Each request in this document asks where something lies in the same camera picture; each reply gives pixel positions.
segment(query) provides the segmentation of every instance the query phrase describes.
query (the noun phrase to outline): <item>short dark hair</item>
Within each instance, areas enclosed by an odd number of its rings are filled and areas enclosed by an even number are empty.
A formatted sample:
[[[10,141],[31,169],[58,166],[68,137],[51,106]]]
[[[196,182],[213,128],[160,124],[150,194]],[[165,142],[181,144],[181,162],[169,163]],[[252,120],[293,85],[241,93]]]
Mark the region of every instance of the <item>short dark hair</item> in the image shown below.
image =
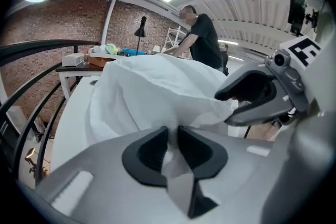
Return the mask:
[[[191,9],[191,11],[193,12],[193,14],[197,14],[196,9],[195,9],[194,6],[192,6],[192,5],[186,5],[186,6],[184,6],[183,8],[189,8],[189,9]]]

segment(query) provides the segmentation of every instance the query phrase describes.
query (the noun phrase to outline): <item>white cloth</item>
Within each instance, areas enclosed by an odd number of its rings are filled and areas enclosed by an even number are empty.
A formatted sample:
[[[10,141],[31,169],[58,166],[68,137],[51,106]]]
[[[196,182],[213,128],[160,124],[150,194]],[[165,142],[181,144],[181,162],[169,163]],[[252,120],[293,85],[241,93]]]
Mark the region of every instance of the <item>white cloth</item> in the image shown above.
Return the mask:
[[[200,128],[222,123],[230,103],[214,99],[226,76],[197,61],[157,54],[107,64],[86,114],[89,145],[120,135],[167,126]]]

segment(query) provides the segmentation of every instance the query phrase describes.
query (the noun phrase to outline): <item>red brick wall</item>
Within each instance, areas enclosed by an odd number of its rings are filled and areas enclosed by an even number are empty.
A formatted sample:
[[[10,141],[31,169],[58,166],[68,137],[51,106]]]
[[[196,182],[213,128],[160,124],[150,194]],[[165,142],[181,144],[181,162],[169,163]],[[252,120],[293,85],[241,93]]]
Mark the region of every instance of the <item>red brick wall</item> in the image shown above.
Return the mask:
[[[106,15],[110,6],[107,0],[52,0],[28,6],[14,13],[3,30],[0,46],[21,41],[43,39],[83,39],[100,41]],[[107,43],[112,42],[124,48],[136,48],[134,32],[140,25],[141,17],[146,16],[142,50],[162,45],[169,27],[178,25],[144,8],[116,2],[107,35]],[[25,81],[37,73],[61,61],[70,54],[72,48],[63,48],[31,55],[0,68],[3,83],[10,96]],[[41,98],[58,82],[52,72],[31,87],[18,101],[28,117]],[[59,89],[45,105],[40,116],[48,121],[62,97]]]

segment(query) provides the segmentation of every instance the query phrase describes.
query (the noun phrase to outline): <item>bottle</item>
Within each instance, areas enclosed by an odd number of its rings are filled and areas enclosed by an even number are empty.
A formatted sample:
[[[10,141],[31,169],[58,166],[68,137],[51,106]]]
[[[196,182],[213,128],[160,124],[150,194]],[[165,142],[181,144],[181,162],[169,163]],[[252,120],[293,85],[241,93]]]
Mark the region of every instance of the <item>bottle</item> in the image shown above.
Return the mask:
[[[83,53],[83,65],[88,65],[90,63],[89,48],[84,47]]]

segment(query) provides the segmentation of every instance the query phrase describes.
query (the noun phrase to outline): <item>black desk lamp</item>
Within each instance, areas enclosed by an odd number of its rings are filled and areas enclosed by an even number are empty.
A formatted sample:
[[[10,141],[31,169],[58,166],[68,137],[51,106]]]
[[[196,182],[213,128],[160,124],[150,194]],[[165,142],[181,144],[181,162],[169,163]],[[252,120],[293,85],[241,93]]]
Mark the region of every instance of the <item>black desk lamp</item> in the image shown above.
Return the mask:
[[[138,55],[138,51],[139,51],[139,44],[140,44],[140,38],[141,37],[146,37],[146,34],[145,34],[145,23],[146,23],[146,20],[147,18],[145,16],[143,16],[141,18],[141,23],[140,23],[140,27],[137,31],[135,31],[134,35],[139,37],[139,40],[138,40],[138,46],[137,46],[137,53],[135,55]]]

